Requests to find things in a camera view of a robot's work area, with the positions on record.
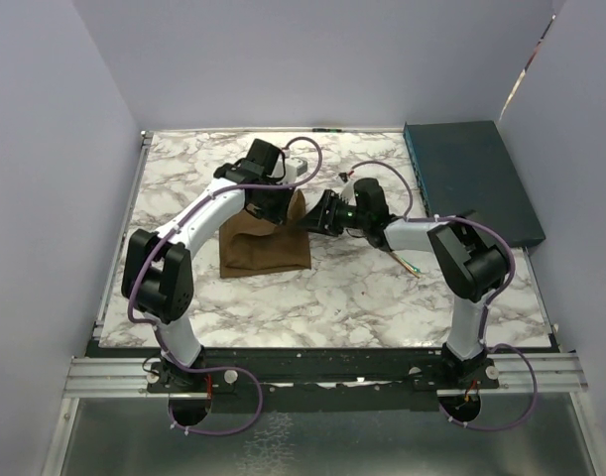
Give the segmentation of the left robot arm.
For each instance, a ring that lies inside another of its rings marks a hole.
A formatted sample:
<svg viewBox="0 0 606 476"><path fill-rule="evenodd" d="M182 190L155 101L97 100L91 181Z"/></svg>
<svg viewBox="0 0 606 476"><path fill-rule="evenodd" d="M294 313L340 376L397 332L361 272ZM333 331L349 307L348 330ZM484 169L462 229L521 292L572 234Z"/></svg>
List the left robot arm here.
<svg viewBox="0 0 606 476"><path fill-rule="evenodd" d="M304 169L291 164L289 155L288 145L254 140L243 158L218 167L201 195L175 218L153 232L138 229L128 241L121 284L127 317L151 326L170 379L183 391L197 389L204 377L198 362L203 346L187 316L194 296L192 260L249 206L271 223L285 222L296 188L306 182Z"/></svg>

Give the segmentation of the copper iridescent fork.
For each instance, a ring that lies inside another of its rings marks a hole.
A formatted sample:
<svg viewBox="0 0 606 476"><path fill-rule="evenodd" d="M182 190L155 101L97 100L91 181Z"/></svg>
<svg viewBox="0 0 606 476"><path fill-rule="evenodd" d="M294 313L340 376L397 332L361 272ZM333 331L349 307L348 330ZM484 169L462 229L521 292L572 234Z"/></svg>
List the copper iridescent fork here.
<svg viewBox="0 0 606 476"><path fill-rule="evenodd" d="M388 255L397 262L400 266L402 266L406 271L408 271L412 276L419 278L421 276L421 270L411 263L409 263L404 258L397 255L395 252L389 252Z"/></svg>

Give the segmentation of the brown cloth napkin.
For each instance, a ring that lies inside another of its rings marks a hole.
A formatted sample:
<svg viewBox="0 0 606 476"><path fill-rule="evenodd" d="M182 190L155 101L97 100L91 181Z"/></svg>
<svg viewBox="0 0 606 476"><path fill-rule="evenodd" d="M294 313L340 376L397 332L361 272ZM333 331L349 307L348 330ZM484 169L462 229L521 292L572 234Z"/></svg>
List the brown cloth napkin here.
<svg viewBox="0 0 606 476"><path fill-rule="evenodd" d="M297 191L286 225L275 225L241 211L219 229L219 275L222 279L254 277L311 267L306 230L296 227L305 216L305 198Z"/></svg>

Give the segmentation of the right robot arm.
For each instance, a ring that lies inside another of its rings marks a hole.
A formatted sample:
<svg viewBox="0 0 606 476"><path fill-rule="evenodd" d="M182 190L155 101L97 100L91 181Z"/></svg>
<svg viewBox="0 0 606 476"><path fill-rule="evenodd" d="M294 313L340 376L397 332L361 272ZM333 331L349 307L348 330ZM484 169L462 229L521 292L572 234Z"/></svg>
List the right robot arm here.
<svg viewBox="0 0 606 476"><path fill-rule="evenodd" d="M333 237L356 230L372 247L388 253L433 253L454 296L440 375L448 386L464 387L487 359L484 336L488 306L515 268L510 248L476 222L474 215L410 220L391 213L374 178L357 180L353 194L355 203L351 205L337 192L325 190L297 226Z"/></svg>

